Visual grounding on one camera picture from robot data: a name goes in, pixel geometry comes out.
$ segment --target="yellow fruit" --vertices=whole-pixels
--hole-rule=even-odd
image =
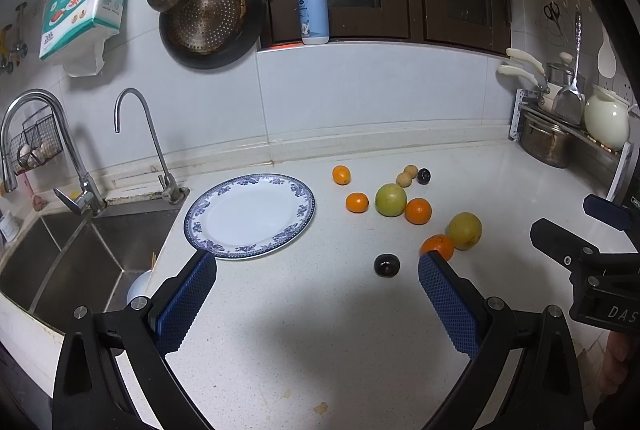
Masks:
[[[401,174],[398,174],[398,177],[396,177],[396,184],[402,188],[407,188],[411,185],[411,181],[413,181],[413,179],[407,172],[402,172]]]
[[[415,179],[418,175],[418,167],[416,165],[407,165],[404,167],[404,173],[409,174],[411,179]]]
[[[383,185],[376,193],[376,210],[385,217],[397,217],[404,212],[406,193],[395,183]]]
[[[354,193],[347,195],[347,199],[344,201],[347,210],[354,214],[361,214],[366,212],[369,207],[369,198],[365,194]]]
[[[334,168],[332,177],[339,185],[346,185],[351,181],[351,172],[349,172],[349,169],[346,166],[338,165]]]
[[[482,236],[482,224],[474,214],[462,212],[457,214],[447,226],[447,235],[457,250],[469,250]]]

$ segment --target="screw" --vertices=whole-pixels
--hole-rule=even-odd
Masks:
[[[548,310],[549,310],[549,314],[552,315],[553,318],[559,318],[562,316],[562,309],[559,308],[557,305],[551,304],[548,307]]]
[[[76,310],[74,311],[74,318],[77,318],[79,320],[80,318],[83,318],[85,314],[86,314],[86,307],[81,305],[80,307],[77,307]]]
[[[494,311],[501,311],[504,308],[504,302],[497,296],[492,296],[486,302]]]
[[[140,309],[143,309],[146,306],[146,302],[146,297],[136,296],[129,305],[134,311],[140,311]]]

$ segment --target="stainless steel pot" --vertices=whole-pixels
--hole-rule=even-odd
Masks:
[[[567,168],[571,157],[573,136],[551,121],[542,120],[530,112],[520,135],[523,149],[538,161],[556,168]]]
[[[574,70],[564,64],[556,64],[549,62],[546,64],[545,80],[550,84],[556,84],[560,87],[567,87],[574,77]],[[578,90],[584,93],[584,76],[578,73]]]

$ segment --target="frying pan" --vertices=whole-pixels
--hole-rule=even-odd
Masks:
[[[160,14],[160,37],[177,62],[217,69],[255,44],[266,11],[266,0],[190,0],[176,13]]]

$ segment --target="blue and white plate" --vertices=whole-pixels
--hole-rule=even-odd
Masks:
[[[184,235],[217,258],[253,258],[296,238],[315,209],[309,187],[293,177],[244,175],[202,194],[187,212]]]

